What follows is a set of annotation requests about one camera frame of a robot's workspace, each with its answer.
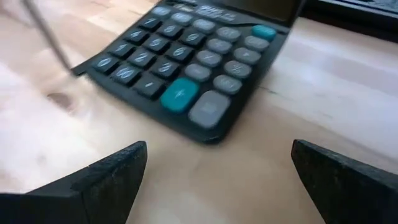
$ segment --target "number key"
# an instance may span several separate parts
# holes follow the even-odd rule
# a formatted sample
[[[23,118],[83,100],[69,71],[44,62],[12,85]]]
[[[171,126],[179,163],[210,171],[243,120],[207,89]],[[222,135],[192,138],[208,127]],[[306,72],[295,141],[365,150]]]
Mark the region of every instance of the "number key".
[[[190,47],[182,44],[173,44],[173,46],[167,51],[166,55],[173,60],[180,63],[185,63],[191,59],[193,50]]]
[[[180,37],[181,33],[182,33],[182,27],[172,24],[172,23],[167,23],[164,24],[162,27],[159,28],[159,30],[157,30],[158,33],[162,34],[165,37],[168,37],[172,40],[177,39],[178,37]]]
[[[141,71],[138,68],[129,65],[121,65],[112,73],[111,77],[120,84],[131,86],[131,84],[137,80],[140,73]]]
[[[147,41],[144,43],[144,47],[147,49],[156,52],[158,54],[162,54],[166,51],[167,47],[169,47],[169,42],[165,38],[161,38],[158,35],[152,35]]]
[[[155,55],[145,49],[138,49],[129,58],[128,62],[140,68],[148,68],[155,60]]]
[[[118,60],[109,55],[102,55],[93,62],[92,66],[95,70],[108,75],[118,66]]]
[[[115,43],[108,50],[109,53],[121,58],[127,58],[128,56],[131,55],[133,51],[134,51],[134,46],[125,41],[119,41]]]
[[[147,19],[144,19],[141,23],[140,23],[140,27],[143,29],[147,29],[149,31],[155,31],[157,28],[160,27],[160,25],[162,25],[162,22],[154,17],[149,17]]]
[[[141,29],[132,29],[126,33],[124,39],[132,42],[133,44],[141,45],[148,38],[148,36],[149,34]]]
[[[187,44],[194,48],[199,48],[204,43],[206,36],[195,31],[195,30],[187,30],[184,32],[184,35],[180,38],[180,41],[183,44]]]
[[[158,60],[155,65],[152,66],[152,73],[162,78],[171,78],[176,75],[178,71],[178,64],[165,58]]]

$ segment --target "calculator brand label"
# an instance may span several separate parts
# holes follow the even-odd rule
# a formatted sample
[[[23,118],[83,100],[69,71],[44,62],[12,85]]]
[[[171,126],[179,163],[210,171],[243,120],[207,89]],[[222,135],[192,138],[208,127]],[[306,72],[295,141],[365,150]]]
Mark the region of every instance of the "calculator brand label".
[[[236,14],[233,14],[230,11],[208,5],[198,7],[195,12],[202,16],[210,17],[213,19],[222,19],[226,22],[233,22],[236,18]]]

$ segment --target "gray button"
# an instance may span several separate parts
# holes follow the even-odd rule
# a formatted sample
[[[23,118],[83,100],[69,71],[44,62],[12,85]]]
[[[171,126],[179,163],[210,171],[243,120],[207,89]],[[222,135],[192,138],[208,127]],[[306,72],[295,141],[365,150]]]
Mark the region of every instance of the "gray button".
[[[227,54],[231,50],[232,44],[220,39],[211,39],[207,42],[207,47],[214,52]]]
[[[217,35],[221,39],[228,40],[230,42],[235,42],[241,36],[241,32],[236,29],[232,29],[229,27],[222,27],[217,30]]]
[[[160,17],[166,17],[168,14],[170,14],[171,10],[166,8],[166,7],[156,7],[152,10],[152,13],[160,16]]]
[[[247,48],[258,52],[263,52],[269,46],[268,41],[253,36],[246,37],[244,44]]]
[[[213,90],[207,91],[193,105],[188,117],[203,128],[214,128],[223,117],[230,103],[228,97]]]
[[[182,13],[182,12],[178,12],[174,15],[172,15],[172,19],[176,22],[178,22],[179,24],[182,24],[184,26],[189,25],[192,16],[186,14],[186,13]]]
[[[214,22],[210,22],[204,19],[198,19],[195,22],[193,22],[194,28],[197,30],[204,32],[206,34],[210,34],[213,32],[214,27],[216,27],[216,24]]]
[[[199,82],[204,82],[209,79],[211,71],[198,64],[191,64],[185,68],[185,74]]]
[[[256,64],[261,58],[261,55],[259,53],[246,49],[244,47],[236,49],[234,51],[234,56],[236,60],[249,65]]]
[[[208,50],[202,50],[197,54],[197,59],[204,65],[211,68],[216,67],[221,62],[221,56],[210,52]]]
[[[242,83],[239,80],[231,78],[227,75],[219,75],[213,80],[213,85],[218,89],[227,94],[233,95],[237,93],[241,87]]]
[[[251,73],[251,67],[237,61],[230,61],[224,65],[224,70],[228,75],[236,78],[247,78]]]

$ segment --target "black button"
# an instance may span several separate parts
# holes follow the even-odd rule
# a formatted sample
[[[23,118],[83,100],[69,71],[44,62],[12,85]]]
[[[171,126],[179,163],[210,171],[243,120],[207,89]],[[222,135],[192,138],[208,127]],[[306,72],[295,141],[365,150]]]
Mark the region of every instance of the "black button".
[[[140,68],[148,68],[152,65],[154,60],[155,55],[153,53],[150,53],[145,49],[139,48],[128,58],[127,61]]]
[[[175,62],[162,58],[152,66],[151,71],[162,78],[172,78],[178,73],[179,66]]]
[[[159,96],[160,92],[163,90],[163,82],[147,74],[138,80],[133,86],[133,89],[148,98],[155,98]]]
[[[194,48],[199,48],[205,42],[206,36],[195,30],[186,30],[180,41]]]
[[[134,51],[134,46],[125,41],[119,41],[113,44],[108,52],[121,58],[127,58]]]
[[[165,38],[161,38],[158,35],[154,34],[151,37],[149,37],[149,39],[147,39],[147,41],[145,41],[143,46],[151,51],[158,53],[158,54],[162,54],[163,52],[165,52],[167,50],[169,45],[170,44],[169,44],[168,40],[166,40]]]
[[[185,63],[191,59],[193,50],[182,44],[173,44],[173,46],[167,51],[166,55],[173,60],[181,63]]]
[[[162,25],[162,27],[160,27],[157,31],[163,36],[175,40],[181,36],[182,27],[168,22]]]
[[[140,73],[141,71],[138,68],[124,64],[116,69],[111,77],[120,84],[131,86],[139,78]]]
[[[132,42],[133,44],[141,45],[148,38],[148,36],[148,32],[145,32],[141,29],[133,28],[125,34],[124,39]]]
[[[92,66],[95,70],[109,75],[118,66],[118,60],[109,55],[102,55],[93,62]]]
[[[159,19],[155,17],[148,17],[140,22],[139,27],[149,31],[155,31],[160,27],[160,25],[162,25],[162,22]]]

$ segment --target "wooden surface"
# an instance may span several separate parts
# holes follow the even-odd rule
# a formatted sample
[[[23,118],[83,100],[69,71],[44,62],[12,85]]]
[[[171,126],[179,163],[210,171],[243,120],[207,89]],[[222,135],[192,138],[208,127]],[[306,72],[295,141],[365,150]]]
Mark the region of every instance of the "wooden surface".
[[[73,64],[154,0],[46,0]],[[67,78],[29,22],[0,14],[0,191],[27,192],[138,140],[149,147],[127,223],[323,223],[294,169],[294,139],[398,173],[398,45],[299,19],[227,139],[202,146]],[[46,99],[73,99],[67,113]]]

